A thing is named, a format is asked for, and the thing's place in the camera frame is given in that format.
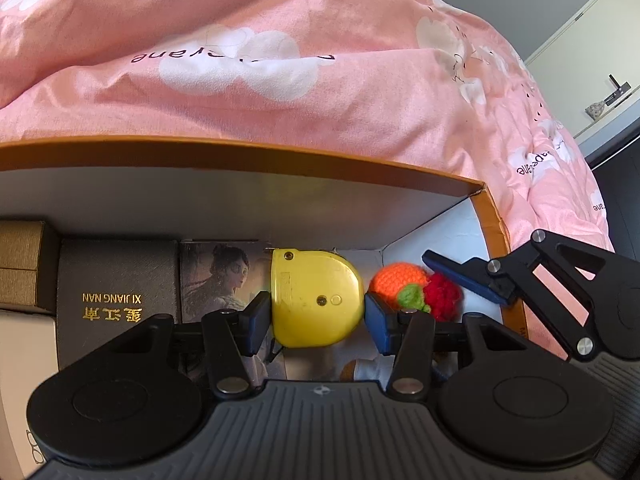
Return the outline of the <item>dark Xi Jiang Nan box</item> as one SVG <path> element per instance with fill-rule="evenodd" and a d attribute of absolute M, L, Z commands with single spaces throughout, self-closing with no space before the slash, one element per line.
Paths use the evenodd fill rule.
<path fill-rule="evenodd" d="M 175 240 L 64 238 L 55 321 L 61 370 L 156 314 L 181 321 Z"/>

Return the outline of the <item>orange crochet fruit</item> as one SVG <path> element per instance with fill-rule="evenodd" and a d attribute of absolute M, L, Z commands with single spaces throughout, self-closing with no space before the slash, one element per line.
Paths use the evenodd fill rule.
<path fill-rule="evenodd" d="M 430 313 L 424 288 L 431 277 L 422 266 L 408 262 L 396 262 L 383 266 L 374 274 L 368 292 L 378 296 L 390 310 L 421 311 Z"/>

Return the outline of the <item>yellow tape measure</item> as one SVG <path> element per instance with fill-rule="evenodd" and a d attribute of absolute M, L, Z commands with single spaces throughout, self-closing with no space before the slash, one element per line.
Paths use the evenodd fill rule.
<path fill-rule="evenodd" d="M 271 257 L 274 338 L 285 348 L 332 346 L 363 317 L 363 284 L 334 252 L 277 248 Z"/>

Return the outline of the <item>illustrated woman picture card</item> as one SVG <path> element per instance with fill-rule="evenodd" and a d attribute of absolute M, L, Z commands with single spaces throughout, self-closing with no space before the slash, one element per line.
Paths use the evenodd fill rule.
<path fill-rule="evenodd" d="M 243 310 L 270 289 L 271 252 L 258 242 L 183 242 L 180 249 L 181 317 L 198 322 L 217 310 Z"/>

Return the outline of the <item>brown bear plush sailor outfit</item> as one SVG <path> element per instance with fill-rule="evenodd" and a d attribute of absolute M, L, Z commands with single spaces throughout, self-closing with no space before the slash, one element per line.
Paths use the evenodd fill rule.
<path fill-rule="evenodd" d="M 356 359 L 349 361 L 340 373 L 341 382 L 377 382 L 382 389 L 387 387 L 392 374 L 395 358 L 393 356 L 377 356 L 372 360 Z M 456 361 L 444 359 L 434 360 L 432 370 L 437 378 L 447 379 L 457 369 Z"/>

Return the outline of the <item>red crochet fruit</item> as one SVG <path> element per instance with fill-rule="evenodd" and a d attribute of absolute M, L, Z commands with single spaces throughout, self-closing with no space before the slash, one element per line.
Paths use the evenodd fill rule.
<path fill-rule="evenodd" d="M 460 316 L 462 291 L 456 283 L 445 275 L 434 273 L 423 287 L 423 295 L 431 316 L 437 322 L 457 321 Z"/>

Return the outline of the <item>gold cardboard box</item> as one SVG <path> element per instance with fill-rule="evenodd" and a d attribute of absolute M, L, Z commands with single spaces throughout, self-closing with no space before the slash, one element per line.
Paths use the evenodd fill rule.
<path fill-rule="evenodd" d="M 58 232 L 46 222 L 1 221 L 2 309 L 55 314 Z"/>

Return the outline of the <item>white glasses case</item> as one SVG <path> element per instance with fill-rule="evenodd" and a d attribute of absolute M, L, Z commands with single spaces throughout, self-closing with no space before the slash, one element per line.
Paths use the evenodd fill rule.
<path fill-rule="evenodd" d="M 29 429 L 27 403 L 58 371 L 52 318 L 1 313 L 1 477 L 25 479 L 46 459 Z"/>

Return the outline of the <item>orange cardboard storage box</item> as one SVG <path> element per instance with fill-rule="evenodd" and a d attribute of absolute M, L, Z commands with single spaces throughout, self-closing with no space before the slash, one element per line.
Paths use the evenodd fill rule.
<path fill-rule="evenodd" d="M 222 141 L 56 138 L 1 148 L 1 213 L 89 235 L 262 240 L 335 249 L 369 274 L 435 249 L 510 249 L 483 183 L 372 159 Z M 116 479 L 501 479 L 458 450 L 421 405 L 370 382 L 277 382 Z"/>

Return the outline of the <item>pink patterned duvet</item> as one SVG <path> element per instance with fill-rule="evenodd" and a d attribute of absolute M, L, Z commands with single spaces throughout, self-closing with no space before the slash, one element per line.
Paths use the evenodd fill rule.
<path fill-rule="evenodd" d="M 1 0 L 1 163 L 75 137 L 280 144 L 484 182 L 520 246 L 610 248 L 597 180 L 491 24 L 444 0 Z"/>

